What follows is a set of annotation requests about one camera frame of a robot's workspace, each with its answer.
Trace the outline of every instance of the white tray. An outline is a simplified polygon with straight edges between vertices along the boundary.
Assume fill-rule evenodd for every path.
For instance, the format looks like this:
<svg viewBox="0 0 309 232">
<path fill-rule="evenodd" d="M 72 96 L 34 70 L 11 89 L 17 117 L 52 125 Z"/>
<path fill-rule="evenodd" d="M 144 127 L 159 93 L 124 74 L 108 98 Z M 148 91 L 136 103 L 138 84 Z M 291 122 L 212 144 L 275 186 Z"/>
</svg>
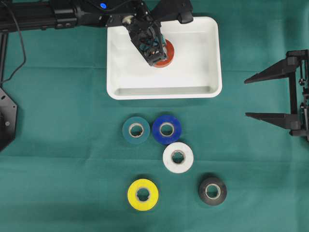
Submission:
<svg viewBox="0 0 309 232">
<path fill-rule="evenodd" d="M 108 28 L 108 94 L 117 100 L 216 97 L 222 90 L 217 23 L 195 17 L 189 24 L 163 22 L 161 31 L 175 48 L 162 69 L 148 65 L 124 27 Z"/>
</svg>

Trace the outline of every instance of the blue tape roll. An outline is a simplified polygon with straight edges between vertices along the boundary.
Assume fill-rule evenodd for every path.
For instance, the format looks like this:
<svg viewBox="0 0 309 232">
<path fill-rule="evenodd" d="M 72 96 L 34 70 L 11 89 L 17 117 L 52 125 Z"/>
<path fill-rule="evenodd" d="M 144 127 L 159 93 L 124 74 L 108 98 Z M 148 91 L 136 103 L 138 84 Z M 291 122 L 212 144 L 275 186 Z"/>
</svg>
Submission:
<svg viewBox="0 0 309 232">
<path fill-rule="evenodd" d="M 164 125 L 169 125 L 173 128 L 172 134 L 169 136 L 161 132 Z M 176 142 L 182 134 L 182 126 L 177 118 L 172 115 L 163 115 L 157 118 L 153 124 L 152 129 L 153 137 L 161 144 L 172 144 Z"/>
<path fill-rule="evenodd" d="M 142 128 L 142 133 L 138 136 L 131 134 L 131 130 L 135 126 Z M 122 127 L 122 134 L 124 138 L 131 144 L 141 144 L 145 142 L 150 134 L 149 123 L 142 117 L 131 117 L 129 118 Z"/>
</svg>

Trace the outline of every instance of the black mount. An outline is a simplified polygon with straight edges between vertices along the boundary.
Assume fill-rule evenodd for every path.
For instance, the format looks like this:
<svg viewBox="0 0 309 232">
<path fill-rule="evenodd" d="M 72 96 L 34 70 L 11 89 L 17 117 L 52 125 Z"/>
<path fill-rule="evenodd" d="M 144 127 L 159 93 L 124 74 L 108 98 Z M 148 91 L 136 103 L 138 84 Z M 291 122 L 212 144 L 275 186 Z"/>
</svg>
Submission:
<svg viewBox="0 0 309 232">
<path fill-rule="evenodd" d="M 0 81 L 3 80 L 8 34 L 0 34 Z M 0 151 L 15 139 L 17 105 L 0 87 Z"/>
<path fill-rule="evenodd" d="M 289 78 L 290 87 L 290 114 L 270 114 L 270 113 L 246 113 L 246 116 L 262 120 L 278 127 L 291 130 L 292 136 L 306 137 L 309 141 L 308 122 L 308 100 L 309 100 L 309 50 L 289 51 L 286 59 L 279 61 L 268 69 L 252 76 L 245 81 L 245 84 L 266 81 L 273 79 Z M 296 92 L 296 70 L 300 68 L 300 79 L 298 83 L 303 86 L 303 102 L 300 105 L 300 115 L 298 115 L 297 92 Z"/>
</svg>

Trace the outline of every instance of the blue light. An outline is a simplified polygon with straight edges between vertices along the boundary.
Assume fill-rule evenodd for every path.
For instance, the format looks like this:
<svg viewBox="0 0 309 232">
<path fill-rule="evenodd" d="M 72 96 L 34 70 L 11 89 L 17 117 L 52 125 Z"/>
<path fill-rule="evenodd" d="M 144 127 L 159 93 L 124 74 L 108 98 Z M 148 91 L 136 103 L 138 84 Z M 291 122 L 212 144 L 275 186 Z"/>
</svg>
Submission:
<svg viewBox="0 0 309 232">
<path fill-rule="evenodd" d="M 107 8 L 107 5 L 105 3 L 101 3 L 100 6 L 103 8 L 103 9 L 106 9 Z"/>
</svg>

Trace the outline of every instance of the tape roll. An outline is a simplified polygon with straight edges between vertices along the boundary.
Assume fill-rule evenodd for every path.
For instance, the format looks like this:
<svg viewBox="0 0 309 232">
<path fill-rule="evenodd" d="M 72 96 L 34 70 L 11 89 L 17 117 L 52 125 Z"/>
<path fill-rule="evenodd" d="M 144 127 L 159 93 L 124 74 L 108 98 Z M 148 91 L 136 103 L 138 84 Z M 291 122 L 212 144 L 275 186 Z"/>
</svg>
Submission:
<svg viewBox="0 0 309 232">
<path fill-rule="evenodd" d="M 138 126 L 141 128 L 141 133 L 138 135 L 132 134 L 132 129 Z M 150 134 L 149 123 L 142 117 L 129 118 L 122 127 L 122 134 L 124 138 L 131 144 L 141 144 L 145 142 Z"/>
<path fill-rule="evenodd" d="M 170 135 L 165 135 L 161 131 L 163 126 L 169 125 L 172 128 Z M 155 120 L 152 129 L 153 137 L 161 144 L 172 144 L 177 141 L 182 134 L 182 126 L 178 119 L 172 115 L 163 115 Z"/>
<path fill-rule="evenodd" d="M 210 195 L 210 187 L 216 188 L 216 194 Z M 211 206 L 222 204 L 227 196 L 227 189 L 222 180 L 217 177 L 210 177 L 204 180 L 198 189 L 201 200 Z"/>
<path fill-rule="evenodd" d="M 140 201 L 138 198 L 138 191 L 140 189 L 147 189 L 149 192 L 149 197 L 146 201 Z M 130 205 L 139 211 L 148 211 L 151 210 L 159 200 L 159 191 L 156 185 L 147 179 L 139 179 L 134 181 L 128 191 L 127 191 L 127 199 Z"/>
<path fill-rule="evenodd" d="M 173 156 L 177 152 L 181 153 L 183 156 L 183 160 L 180 163 L 176 163 L 173 160 Z M 191 148 L 184 143 L 170 144 L 163 152 L 163 163 L 172 173 L 185 173 L 191 168 L 193 161 L 193 152 Z"/>
<path fill-rule="evenodd" d="M 170 63 L 172 63 L 172 61 L 174 59 L 175 49 L 174 49 L 174 46 L 172 45 L 172 43 L 170 41 L 166 40 L 166 46 L 164 48 L 166 49 L 168 57 L 166 58 L 166 60 L 157 62 L 154 65 L 156 68 L 165 68 Z"/>
</svg>

